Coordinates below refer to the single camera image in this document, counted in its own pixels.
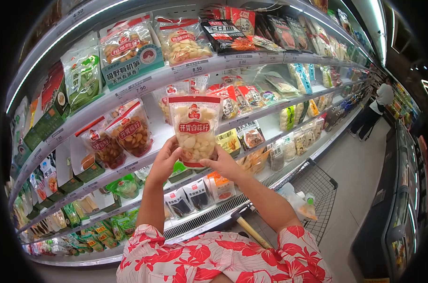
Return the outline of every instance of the floor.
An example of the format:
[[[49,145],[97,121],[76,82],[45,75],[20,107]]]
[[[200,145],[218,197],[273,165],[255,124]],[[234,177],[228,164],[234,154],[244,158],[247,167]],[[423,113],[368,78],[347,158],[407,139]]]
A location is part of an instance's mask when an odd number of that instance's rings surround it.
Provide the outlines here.
[[[386,134],[390,130],[381,119],[367,141],[361,142],[345,133],[330,147],[327,154],[316,160],[338,182],[338,189],[327,229],[319,249],[330,267],[334,282],[363,282],[351,253],[352,242],[369,210],[377,188],[386,148]],[[276,233],[257,213],[246,217],[251,226],[271,245],[277,247]],[[239,232],[241,227],[234,226]],[[101,270],[88,268],[60,268],[32,263],[45,282],[98,283],[115,282],[117,264]]]

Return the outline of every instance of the red and white patterned shirt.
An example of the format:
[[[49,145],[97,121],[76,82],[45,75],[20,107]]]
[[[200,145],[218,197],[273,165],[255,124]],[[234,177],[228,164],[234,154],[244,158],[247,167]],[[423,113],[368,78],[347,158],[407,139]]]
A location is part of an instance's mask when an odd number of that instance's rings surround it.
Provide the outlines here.
[[[283,229],[278,249],[264,249],[233,232],[209,232],[166,245],[148,224],[128,240],[118,283],[207,283],[220,273],[236,283],[332,282],[313,237],[301,226]]]

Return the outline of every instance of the store employee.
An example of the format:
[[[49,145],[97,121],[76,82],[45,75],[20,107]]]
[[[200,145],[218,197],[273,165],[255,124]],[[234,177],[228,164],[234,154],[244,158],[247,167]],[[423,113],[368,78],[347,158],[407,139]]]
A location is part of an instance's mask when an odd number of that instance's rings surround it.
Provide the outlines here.
[[[379,120],[385,110],[385,105],[390,105],[393,101],[394,94],[392,88],[393,79],[388,76],[386,78],[386,83],[383,83],[377,90],[377,98],[367,107],[355,120],[349,130],[349,133],[355,138],[356,133],[360,127],[360,133],[358,134],[358,139],[362,140],[365,137],[365,134],[374,126],[374,124]]]

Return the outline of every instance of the hand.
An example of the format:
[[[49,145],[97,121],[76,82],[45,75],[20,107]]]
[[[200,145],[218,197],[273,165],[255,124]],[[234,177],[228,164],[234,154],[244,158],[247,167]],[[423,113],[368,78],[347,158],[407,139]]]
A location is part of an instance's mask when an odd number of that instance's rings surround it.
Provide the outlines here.
[[[211,159],[202,159],[200,164],[206,167],[211,167],[222,177],[237,183],[239,179],[246,176],[247,173],[234,161],[233,157],[228,154],[220,145],[216,144],[217,161]]]
[[[170,177],[173,173],[175,162],[183,153],[182,148],[176,148],[177,144],[178,140],[175,135],[165,142],[154,160],[151,171],[147,177],[147,182],[161,185]]]

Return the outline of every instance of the white shirt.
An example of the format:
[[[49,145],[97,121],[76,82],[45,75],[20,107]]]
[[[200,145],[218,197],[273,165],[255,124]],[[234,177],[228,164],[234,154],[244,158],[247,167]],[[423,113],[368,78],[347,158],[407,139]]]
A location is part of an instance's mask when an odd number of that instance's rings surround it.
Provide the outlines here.
[[[370,108],[374,110],[374,112],[376,112],[377,114],[382,115],[383,113],[379,111],[377,104],[379,103],[383,106],[389,105],[392,103],[395,95],[393,93],[393,88],[391,87],[391,85],[387,85],[386,83],[383,83],[376,93],[377,98],[370,104]]]

